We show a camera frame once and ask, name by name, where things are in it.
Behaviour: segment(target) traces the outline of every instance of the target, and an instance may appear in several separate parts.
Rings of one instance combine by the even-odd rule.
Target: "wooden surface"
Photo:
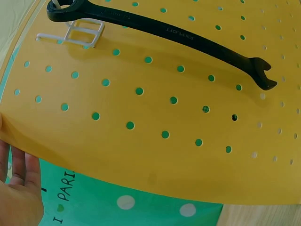
[[[224,205],[217,226],[300,226],[301,205]]]

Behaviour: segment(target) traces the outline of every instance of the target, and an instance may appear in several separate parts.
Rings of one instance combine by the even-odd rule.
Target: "pegboard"
[[[73,171],[155,194],[219,203],[299,203],[297,0],[93,3],[261,57],[272,66],[267,77],[278,85],[263,91],[218,59],[110,23],[95,48],[36,41],[38,33],[63,36],[66,29],[47,18],[44,5],[6,82],[2,139]]]

